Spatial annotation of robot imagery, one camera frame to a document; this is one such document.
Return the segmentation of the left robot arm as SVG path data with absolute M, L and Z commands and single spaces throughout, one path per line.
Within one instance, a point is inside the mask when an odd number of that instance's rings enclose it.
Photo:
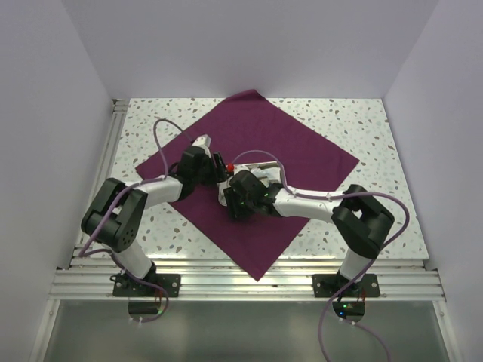
M 97 242 L 106 247 L 113 261 L 131 277 L 130 286 L 140 296 L 155 291 L 155 266 L 142 251 L 136 237 L 146 209 L 188 198 L 200 186 L 214 186 L 226 173 L 220 153 L 204 146 L 190 146 L 166 176 L 127 185 L 116 178 L 106 179 L 81 221 L 89 236 L 79 256 Z

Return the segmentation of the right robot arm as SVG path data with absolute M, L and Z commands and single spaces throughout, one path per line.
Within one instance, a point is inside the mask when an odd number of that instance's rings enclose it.
M 223 197 L 234 220 L 258 213 L 335 225 L 348 247 L 336 286 L 343 295 L 353 296 L 363 287 L 365 267 L 377 258 L 395 221 L 374 196 L 360 196 L 361 192 L 366 190 L 351 185 L 335 195 L 301 195 L 281 183 L 264 183 L 249 170 L 241 170 L 227 182 Z

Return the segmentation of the purple cloth mat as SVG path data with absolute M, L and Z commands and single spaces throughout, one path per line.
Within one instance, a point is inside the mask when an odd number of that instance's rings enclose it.
M 207 134 L 211 150 L 219 152 L 224 161 L 233 161 L 236 156 L 244 162 L 266 161 L 265 155 L 246 152 L 270 152 L 285 166 L 288 182 L 302 189 L 334 191 L 359 163 L 355 156 L 255 90 L 224 99 L 187 132 L 193 137 Z M 300 217 L 260 214 L 235 222 L 217 200 L 213 186 L 199 186 L 173 206 L 255 281 L 265 275 L 308 222 Z

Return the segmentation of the stainless steel tray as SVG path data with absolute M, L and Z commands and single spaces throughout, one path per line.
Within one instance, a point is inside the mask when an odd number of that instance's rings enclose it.
M 281 183 L 281 168 L 274 161 L 252 164 L 224 164 L 218 167 L 218 170 L 221 171 L 220 181 L 217 184 L 218 202 L 224 207 L 227 206 L 225 191 L 230 187 L 230 180 L 243 170 L 250 171 L 265 186 L 270 183 Z

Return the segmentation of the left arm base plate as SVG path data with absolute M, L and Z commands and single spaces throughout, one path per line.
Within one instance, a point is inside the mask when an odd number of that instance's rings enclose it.
M 178 297 L 181 276 L 178 274 L 151 275 L 148 281 L 135 281 L 126 274 L 118 273 L 109 278 L 113 283 L 115 297 Z

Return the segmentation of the white blue-print sachet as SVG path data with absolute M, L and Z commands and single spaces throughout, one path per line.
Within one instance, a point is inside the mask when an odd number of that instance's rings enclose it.
M 278 167 L 255 167 L 251 169 L 251 172 L 265 186 L 281 182 L 281 174 Z

